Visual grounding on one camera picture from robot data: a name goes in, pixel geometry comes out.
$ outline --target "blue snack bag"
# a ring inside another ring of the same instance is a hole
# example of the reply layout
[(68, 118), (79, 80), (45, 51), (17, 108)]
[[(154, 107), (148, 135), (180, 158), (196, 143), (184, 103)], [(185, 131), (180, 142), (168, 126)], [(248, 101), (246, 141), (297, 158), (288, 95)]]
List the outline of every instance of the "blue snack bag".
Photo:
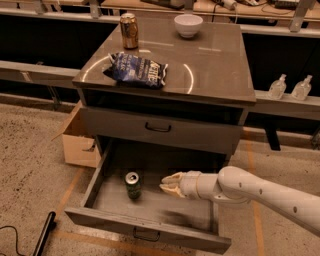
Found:
[(109, 54), (111, 67), (103, 73), (116, 81), (160, 89), (165, 85), (164, 78), (168, 64), (127, 53)]

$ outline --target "black pole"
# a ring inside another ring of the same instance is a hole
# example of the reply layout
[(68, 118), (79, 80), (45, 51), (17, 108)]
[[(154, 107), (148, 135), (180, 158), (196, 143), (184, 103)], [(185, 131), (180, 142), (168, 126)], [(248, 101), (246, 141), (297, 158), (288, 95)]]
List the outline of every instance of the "black pole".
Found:
[(55, 212), (50, 212), (48, 214), (46, 223), (43, 226), (43, 229), (42, 229), (41, 235), (39, 237), (36, 249), (33, 253), (33, 256), (40, 256), (42, 254), (42, 251), (43, 251), (43, 248), (46, 244), (49, 232), (54, 227), (54, 224), (55, 224), (54, 217), (55, 216), (56, 216)]

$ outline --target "cabinet top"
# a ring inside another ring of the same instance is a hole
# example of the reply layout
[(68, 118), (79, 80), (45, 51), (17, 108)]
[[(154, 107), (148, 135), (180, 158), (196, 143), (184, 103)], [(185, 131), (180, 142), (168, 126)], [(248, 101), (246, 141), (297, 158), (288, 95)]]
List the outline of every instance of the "cabinet top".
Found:
[[(252, 105), (255, 93), (239, 25), (203, 23), (192, 39), (182, 38), (172, 19), (139, 18), (139, 47), (124, 49), (120, 26), (108, 36), (73, 82), (79, 88), (185, 101)], [(125, 52), (168, 64), (160, 90), (119, 86), (103, 71), (108, 53)]]

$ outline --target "brown box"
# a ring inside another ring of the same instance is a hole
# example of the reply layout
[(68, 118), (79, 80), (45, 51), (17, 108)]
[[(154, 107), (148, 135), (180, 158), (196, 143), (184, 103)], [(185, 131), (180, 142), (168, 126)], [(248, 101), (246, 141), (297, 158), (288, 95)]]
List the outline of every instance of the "brown box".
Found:
[(97, 167), (101, 156), (95, 145), (95, 140), (88, 136), (79, 110), (79, 101), (64, 121), (56, 137), (62, 137), (64, 157), (66, 163), (88, 167)]

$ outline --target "clear plastic bottle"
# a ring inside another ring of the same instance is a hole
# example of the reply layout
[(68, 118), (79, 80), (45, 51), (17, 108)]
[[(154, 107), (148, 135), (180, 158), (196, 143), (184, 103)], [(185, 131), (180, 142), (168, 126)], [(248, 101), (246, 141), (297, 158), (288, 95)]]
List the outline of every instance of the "clear plastic bottle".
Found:
[(311, 90), (311, 79), (312, 76), (309, 75), (303, 81), (297, 83), (291, 93), (291, 96), (296, 100), (305, 100)]
[(267, 94), (270, 99), (280, 100), (282, 98), (282, 95), (287, 87), (285, 79), (286, 75), (282, 74), (279, 80), (276, 80), (271, 84)]

